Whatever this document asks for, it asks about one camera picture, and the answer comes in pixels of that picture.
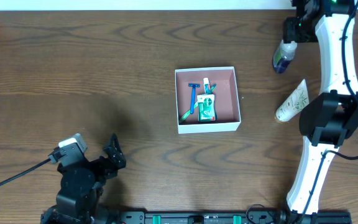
clear plastic bottle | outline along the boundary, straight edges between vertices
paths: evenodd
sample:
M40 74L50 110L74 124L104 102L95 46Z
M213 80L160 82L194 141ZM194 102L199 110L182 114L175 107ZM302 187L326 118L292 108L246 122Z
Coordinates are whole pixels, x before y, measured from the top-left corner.
M297 46L298 44L295 41L291 41L289 44L284 44L284 41L281 41L273 55L273 69L276 73L283 73L287 69L295 56Z

white box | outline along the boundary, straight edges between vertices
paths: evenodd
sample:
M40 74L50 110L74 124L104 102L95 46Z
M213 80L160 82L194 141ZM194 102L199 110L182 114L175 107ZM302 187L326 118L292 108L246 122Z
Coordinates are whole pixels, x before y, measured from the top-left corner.
M198 107L187 119L179 119L190 110L192 87L189 83L199 83L196 96L204 94L203 78L208 78L211 86L216 84L216 121L199 122ZM177 98L177 125L179 134L235 131L241 124L239 97L234 67L190 68L175 70L175 93Z

wooden tabletop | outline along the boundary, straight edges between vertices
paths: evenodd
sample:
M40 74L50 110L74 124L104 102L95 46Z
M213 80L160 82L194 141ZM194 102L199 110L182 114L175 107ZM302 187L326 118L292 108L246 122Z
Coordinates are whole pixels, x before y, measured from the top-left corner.
M286 73L272 69L294 11L0 12L0 181L81 133L88 159L116 133L127 167L104 187L111 208L245 210L282 205L298 169L298 116L274 112L306 79L321 83L317 43L300 44ZM354 31L358 76L358 13ZM174 70L234 66L242 123L230 133L179 135ZM340 151L358 154L358 129ZM0 187L0 223L39 223L55 204L56 164ZM321 209L358 223L358 161L335 158Z

blue liquid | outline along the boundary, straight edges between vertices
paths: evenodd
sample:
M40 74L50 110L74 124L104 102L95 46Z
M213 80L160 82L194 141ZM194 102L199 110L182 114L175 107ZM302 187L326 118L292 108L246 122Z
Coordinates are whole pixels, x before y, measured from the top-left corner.
M287 67L290 65L290 62L291 62L290 60L284 60L284 58L281 58L277 62L277 65L274 66L274 61L272 60L273 69L277 74L281 74L281 73L285 72Z

white wall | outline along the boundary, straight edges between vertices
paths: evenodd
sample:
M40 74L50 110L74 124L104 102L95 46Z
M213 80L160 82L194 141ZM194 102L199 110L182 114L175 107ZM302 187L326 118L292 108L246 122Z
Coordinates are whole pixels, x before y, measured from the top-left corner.
M291 9L290 0L0 0L0 10Z

